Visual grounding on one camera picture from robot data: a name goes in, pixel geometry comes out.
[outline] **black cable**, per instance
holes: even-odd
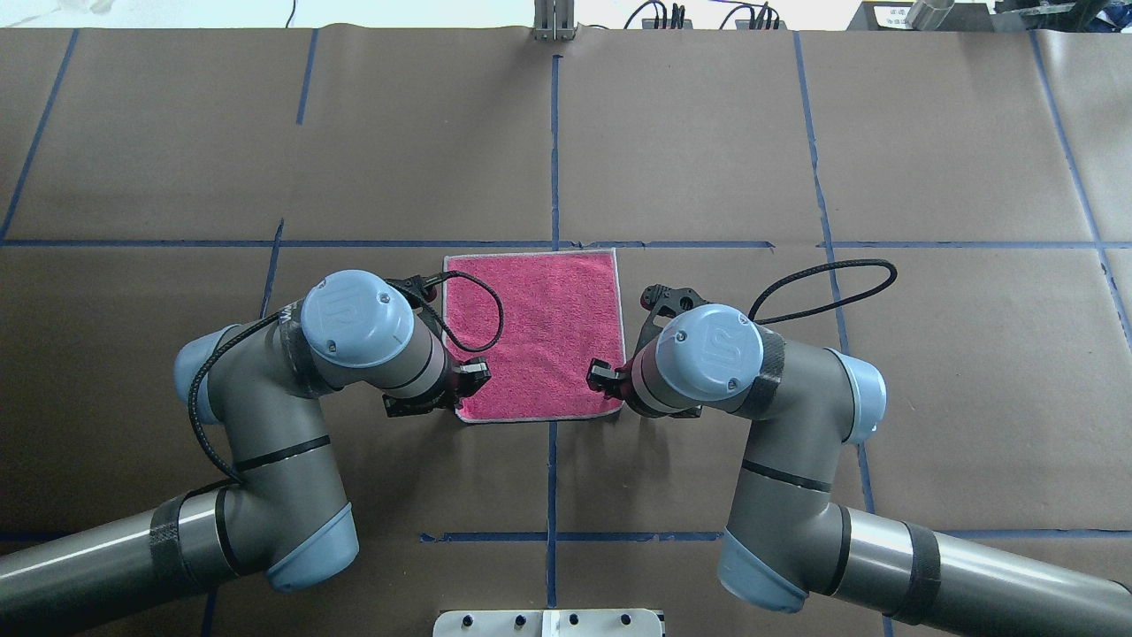
[[[719,31],[723,31],[723,28],[727,27],[727,20],[731,19],[731,16],[734,16],[737,11],[741,11],[743,9],[751,9],[751,20],[747,24],[749,25],[749,24],[754,23],[755,21],[755,6],[754,5],[739,5],[738,7],[731,9],[731,11],[729,14],[727,14],[727,17],[724,17],[723,21],[719,25]]]
[[[755,9],[760,9],[760,16],[765,17],[766,24],[770,24],[771,20],[778,20],[778,19],[780,19],[778,9],[775,9],[774,7],[771,7],[769,3],[758,5],[758,3],[752,3],[752,2],[737,2],[737,1],[731,1],[731,0],[712,0],[712,1],[713,2],[721,2],[723,5],[738,5],[736,8],[731,9],[731,11],[729,14],[727,14],[726,18],[723,18],[723,21],[719,25],[719,31],[723,31],[723,28],[727,27],[727,20],[731,19],[731,16],[734,16],[736,14],[736,11],[740,11],[743,9],[751,10],[751,19],[747,20],[747,28],[748,29],[754,29],[755,28],[755,21],[757,19],[757,18],[755,18]]]
[[[440,326],[440,329],[444,330],[444,334],[448,335],[448,338],[452,339],[452,344],[453,345],[455,345],[456,347],[458,347],[460,350],[462,350],[464,352],[471,352],[473,354],[480,353],[480,352],[487,352],[487,351],[491,350],[492,347],[495,347],[495,345],[497,343],[499,343],[499,339],[503,337],[503,327],[504,327],[504,321],[503,321],[503,299],[499,298],[498,292],[496,292],[494,289],[491,289],[491,285],[484,283],[483,281],[477,278],[475,276],[469,274],[468,272],[461,272],[458,269],[448,269],[446,272],[441,272],[438,275],[439,279],[436,281],[436,282],[440,283],[440,282],[447,281],[448,278],[457,278],[457,277],[458,278],[468,278],[469,281],[471,281],[471,282],[475,283],[477,285],[483,287],[489,294],[491,294],[491,298],[496,301],[496,310],[497,310],[497,312],[499,315],[499,328],[496,329],[495,336],[491,337],[491,341],[489,341],[487,343],[487,345],[483,345],[483,346],[480,346],[480,347],[468,347],[466,345],[464,345],[460,341],[460,338],[456,337],[455,334],[453,334],[452,328],[449,328],[448,325],[444,322],[444,318],[440,317],[440,315],[436,311],[436,309],[432,309],[432,305],[430,305],[428,303],[428,300],[426,300],[424,298],[422,298],[415,291],[413,291],[413,290],[411,290],[411,289],[409,289],[409,287],[406,287],[406,286],[404,286],[404,285],[402,285],[400,283],[396,283],[394,281],[386,281],[386,282],[389,283],[389,285],[392,285],[395,290],[397,290],[402,294],[413,296],[413,299],[417,300],[420,303],[421,309],[424,310],[429,316],[431,316],[434,318],[434,320],[436,320],[437,325]]]
[[[748,23],[747,24],[747,28],[749,28],[749,29],[756,29],[756,28],[757,29],[762,29],[763,28],[763,20],[766,20],[767,23],[770,23],[770,20],[767,19],[767,14],[766,14],[766,5],[763,5],[763,8],[758,9],[758,17],[756,17],[754,19],[754,21]]]
[[[213,351],[212,356],[209,356],[205,361],[205,364],[201,365],[200,370],[197,371],[197,376],[192,377],[192,384],[189,385],[189,398],[188,398],[189,424],[192,425],[192,433],[196,434],[197,442],[200,445],[200,449],[203,449],[205,456],[207,456],[208,459],[212,460],[212,464],[215,465],[217,470],[223,472],[224,475],[232,479],[237,483],[241,483],[243,481],[240,480],[240,476],[239,474],[235,473],[235,470],[230,467],[228,463],[225,463],[224,459],[220,457],[220,454],[217,454],[216,450],[213,449],[212,444],[208,442],[208,437],[205,436],[204,427],[201,427],[200,424],[200,412],[197,406],[197,395],[200,393],[200,384],[205,380],[205,376],[208,373],[208,370],[212,370],[213,365],[215,365],[216,362],[220,361],[221,356],[224,356],[225,352],[232,350],[233,347],[239,345],[241,342],[243,342],[251,335],[258,333],[259,330],[263,330],[267,326],[271,326],[272,324],[278,320],[278,317],[280,312],[276,311],[271,316],[265,316],[264,318],[260,318],[260,320],[254,324],[250,328],[243,330],[239,335],[235,335],[235,337],[233,337],[232,341],[225,343],[224,345]]]
[[[625,26],[623,28],[628,28],[629,25],[633,24],[633,18],[635,18],[636,15],[640,14],[641,11],[643,11],[644,8],[648,7],[649,5],[652,5],[653,9],[655,9],[657,7],[660,7],[660,11],[664,12],[664,18],[663,18],[664,23],[668,23],[668,7],[666,7],[664,3],[661,2],[660,0],[648,0],[648,2],[641,5],[640,7],[636,8],[635,11],[633,11],[633,15],[629,16],[629,19],[625,20]],[[659,27],[660,26],[660,21],[661,21],[661,17],[658,15],[657,19],[652,23],[652,28]]]
[[[788,285],[799,278],[805,278],[806,276],[813,276],[814,274],[820,274],[822,272],[829,272],[831,269],[841,269],[843,267],[884,267],[889,270],[889,277],[882,281],[878,285],[873,289],[866,290],[858,294],[851,296],[842,298],[829,304],[823,304],[821,307],[815,307],[813,309],[806,309],[804,311],[795,311],[792,313],[783,313],[781,316],[774,316],[773,318],[762,318],[762,320],[755,320],[755,313],[758,312],[758,308],[762,307],[763,302],[779,289]],[[875,293],[883,291],[885,287],[891,285],[897,279],[897,266],[883,258],[850,258],[847,260],[834,260],[833,262],[823,262],[821,265],[815,265],[813,267],[807,267],[800,272],[795,272],[789,276],[783,276],[778,281],[774,281],[771,286],[763,290],[763,293],[758,294],[755,302],[751,305],[751,311],[747,311],[747,318],[752,321],[758,324],[760,326],[770,326],[771,324],[781,324],[783,321],[791,321],[794,318],[801,318],[804,316],[813,316],[814,313],[821,313],[822,311],[829,311],[850,302],[856,302],[858,300],[868,298]]]

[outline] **equipment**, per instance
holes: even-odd
[[[336,272],[257,324],[185,346],[173,370],[178,395],[230,480],[0,558],[0,631],[76,631],[263,570],[276,591],[298,591],[349,566],[358,537],[318,399],[365,381],[385,393],[389,416],[401,416],[452,410],[475,394],[490,379],[487,362],[453,359],[439,329],[482,352],[503,332],[501,303],[496,337],[466,348],[428,305],[452,276],[470,277]],[[201,423],[225,425],[231,467]]]
[[[594,360],[588,384],[651,419],[710,407],[752,420],[718,574],[734,595],[797,612],[816,592],[961,635],[1132,635],[1125,585],[830,502],[841,446],[884,416],[871,364],[689,287],[652,285],[641,304],[651,313],[633,359]]]

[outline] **blue tape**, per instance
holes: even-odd
[[[35,248],[273,248],[267,239],[9,239],[10,247]],[[549,248],[550,241],[524,240],[366,240],[366,239],[283,239],[281,248]]]
[[[558,421],[550,421],[547,451],[547,608],[558,606]]]
[[[940,531],[960,540],[1130,540],[1132,531],[1100,528],[1003,528]]]
[[[307,92],[310,89],[310,71],[315,68],[315,49],[318,46],[318,29],[310,31],[310,46],[307,49],[307,70],[302,74],[302,93],[299,94],[299,112],[294,115],[294,122],[302,126],[302,119],[307,114]]]
[[[24,183],[27,182],[27,173],[32,170],[32,161],[35,158],[35,150],[40,147],[40,139],[43,138],[43,129],[48,127],[48,118],[51,117],[51,109],[55,105],[55,97],[59,95],[59,87],[63,83],[63,75],[67,74],[67,64],[70,63],[71,54],[75,52],[75,43],[78,42],[78,29],[71,29],[70,41],[67,42],[67,51],[59,62],[59,71],[55,72],[55,83],[51,85],[51,93],[48,94],[48,102],[43,105],[43,114],[40,115],[40,123],[35,127],[32,136],[32,145],[27,147],[27,156],[24,157],[24,167],[16,179],[16,188],[11,191],[11,199],[8,201],[8,212],[5,214],[3,223],[0,224],[0,241],[8,235],[8,227],[16,216],[16,207],[19,206],[19,196],[24,192]]]
[[[208,599],[205,600],[205,616],[200,620],[200,637],[212,636],[212,621],[213,617],[216,614],[216,589],[213,588],[208,592]]]
[[[269,248],[269,240],[223,239],[9,239],[8,247],[24,248]]]
[[[588,248],[774,248],[770,241],[593,241],[574,243]]]
[[[645,531],[645,532],[566,532],[554,534],[557,542],[715,542],[723,537],[721,531]],[[446,542],[549,542],[543,532],[486,532],[445,533],[439,537],[420,534],[421,544]]]
[[[558,251],[558,62],[561,55],[550,59],[550,242]]]
[[[559,533],[563,542],[715,542],[720,531],[664,531],[641,533]]]
[[[1121,298],[1120,290],[1116,289],[1113,267],[1108,262],[1108,255],[1105,253],[1105,248],[1100,241],[1100,230],[1097,227],[1097,218],[1092,214],[1092,205],[1084,192],[1084,184],[1081,182],[1081,174],[1077,169],[1077,158],[1073,157],[1073,149],[1069,145],[1069,137],[1065,136],[1065,127],[1062,126],[1057,102],[1054,100],[1054,93],[1049,88],[1049,76],[1046,74],[1046,62],[1041,58],[1041,46],[1038,44],[1037,32],[1030,32],[1030,44],[1034,46],[1034,60],[1038,64],[1041,92],[1046,95],[1046,103],[1049,105],[1049,113],[1054,119],[1054,129],[1057,130],[1057,140],[1061,141],[1062,150],[1065,153],[1065,161],[1069,163],[1070,174],[1073,177],[1073,188],[1077,189],[1077,196],[1081,200],[1081,207],[1084,209],[1084,218],[1089,224],[1089,233],[1092,234],[1092,242],[1097,248],[1097,256],[1100,258],[1100,267],[1104,270],[1105,281],[1108,282],[1108,293],[1113,296],[1113,304],[1116,305],[1116,317],[1121,322],[1121,329],[1124,332],[1124,342],[1129,350],[1132,350],[1132,326],[1129,325],[1127,309],[1124,307],[1124,299]]]
[[[818,243],[817,247],[826,247]],[[1092,241],[833,241],[834,248],[1094,249]]]
[[[421,544],[443,544],[446,542],[546,542],[547,534],[543,532],[514,532],[514,533],[445,533],[440,537],[434,537],[427,533],[420,535]]]
[[[275,284],[275,267],[280,261],[280,243],[283,240],[283,219],[280,218],[280,224],[275,229],[275,242],[272,244],[272,258],[267,262],[267,282],[264,283],[264,300],[259,304],[259,317],[263,318],[267,316],[267,307],[272,302],[272,286]]]
[[[817,192],[817,207],[822,210],[822,236],[825,239],[825,261],[833,262],[837,260],[837,255],[833,251],[833,230],[830,227],[830,215],[825,206],[825,192],[822,190],[822,179],[817,171],[817,137],[814,134],[814,114],[809,107],[809,87],[806,83],[806,62],[801,52],[801,34],[797,31],[794,32],[794,53],[798,62],[798,85],[801,89],[801,110],[806,118],[806,136],[809,138],[809,163],[814,167],[814,189]],[[830,291],[833,294],[834,302],[841,300],[841,286],[838,284],[838,273],[835,269],[830,269]],[[841,345],[841,352],[847,356],[851,356],[844,311],[838,307],[834,308],[833,313],[837,316],[838,339]],[[860,485],[861,494],[865,499],[865,510],[869,514],[876,513],[876,503],[873,499],[873,481],[868,473],[868,455],[865,453],[864,445],[857,446],[857,466],[860,471]]]

